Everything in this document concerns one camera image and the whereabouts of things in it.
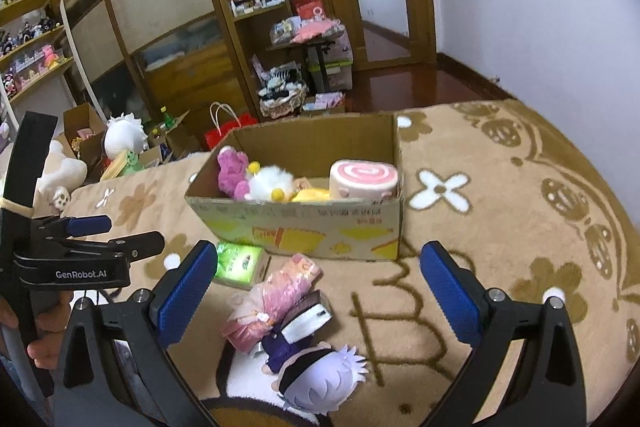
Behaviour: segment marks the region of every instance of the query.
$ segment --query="bed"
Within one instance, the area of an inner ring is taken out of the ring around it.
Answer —
[[[485,287],[513,299],[564,299],[587,389],[588,419],[614,398],[640,354],[640,241],[620,202],[584,156],[520,102],[466,102],[399,113],[405,211],[395,262],[320,260],[317,287],[335,312],[320,339],[356,346],[369,360],[366,383],[330,417],[283,411],[263,360],[234,352],[220,336],[236,291],[212,284],[170,355],[223,426],[415,427],[443,396],[468,355],[418,269],[437,239]],[[108,214],[100,240],[159,230],[162,255],[133,263],[130,287],[151,288],[164,260],[216,241],[184,192],[207,158],[79,188],[70,216]],[[284,259],[273,257],[270,269]],[[499,404],[517,350],[508,354],[484,417]]]

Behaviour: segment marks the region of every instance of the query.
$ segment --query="pink plush toy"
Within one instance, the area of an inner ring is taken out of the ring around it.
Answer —
[[[249,193],[249,183],[246,179],[246,168],[249,166],[249,158],[243,152],[236,151],[233,147],[223,147],[218,153],[218,187],[230,198],[244,200],[244,195]]]

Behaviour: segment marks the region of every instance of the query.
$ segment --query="wooden shelf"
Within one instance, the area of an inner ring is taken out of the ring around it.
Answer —
[[[27,15],[34,10],[40,10],[49,4],[50,0],[17,0],[0,9],[0,26],[5,26],[18,17]]]
[[[62,62],[60,62],[60,64],[55,67],[54,69],[47,71],[47,73],[43,74],[41,77],[39,77],[36,80],[33,80],[32,82],[30,82],[29,84],[27,84],[26,86],[24,86],[20,92],[18,92],[16,95],[12,96],[11,99],[9,99],[9,102],[11,103],[11,105],[14,105],[15,102],[17,102],[17,100],[19,98],[21,98],[22,96],[25,95],[25,93],[27,92],[31,92],[33,91],[37,86],[41,86],[42,83],[47,80],[48,78],[56,75],[56,74],[62,74],[64,73],[66,70],[69,69],[69,67],[71,67],[71,64],[73,64],[74,60],[72,58],[65,58],[65,60],[63,60]]]
[[[236,17],[236,22],[242,21],[244,19],[250,19],[251,17],[255,17],[263,13],[271,12],[279,8],[285,8],[287,6],[288,6],[287,1],[284,1],[284,2],[281,2],[280,4],[276,4],[276,6],[269,6],[267,8],[258,8],[257,10],[254,10],[252,13],[245,13],[244,15],[239,15],[238,17]]]
[[[0,57],[0,71],[4,71],[7,67],[9,67],[10,62],[15,57],[18,56],[18,53],[21,52],[21,51],[24,51],[29,46],[31,46],[31,45],[33,45],[33,44],[35,44],[37,42],[46,41],[47,39],[49,39],[50,42],[55,42],[56,39],[60,37],[60,32],[63,32],[64,29],[65,29],[64,26],[58,26],[57,28],[52,29],[50,32],[43,33],[41,36],[36,37],[34,39],[31,39],[26,44],[22,44],[22,45],[18,46],[17,48],[15,48],[10,53],[8,53],[6,55],[3,55],[2,57]]]

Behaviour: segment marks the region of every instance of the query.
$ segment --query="blue gripper pad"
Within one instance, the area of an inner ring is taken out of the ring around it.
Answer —
[[[482,338],[480,312],[459,279],[460,272],[467,270],[460,268],[437,241],[422,247],[420,270],[458,340],[477,346]]]
[[[149,316],[164,349],[180,342],[217,268],[216,247],[199,241],[180,266],[168,270],[154,288]]]

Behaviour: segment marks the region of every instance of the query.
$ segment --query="white fluffy plush toy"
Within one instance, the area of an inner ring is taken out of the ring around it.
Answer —
[[[245,198],[252,201],[290,201],[294,190],[293,174],[274,165],[260,169],[249,180],[249,193]]]
[[[36,182],[34,200],[38,206],[48,204],[51,211],[62,212],[71,193],[84,183],[86,172],[86,163],[66,156],[62,143],[52,140],[42,176]]]
[[[146,147],[146,134],[142,129],[142,120],[133,116],[121,115],[111,118],[104,137],[104,152],[110,160],[114,160],[123,151],[142,154]]]

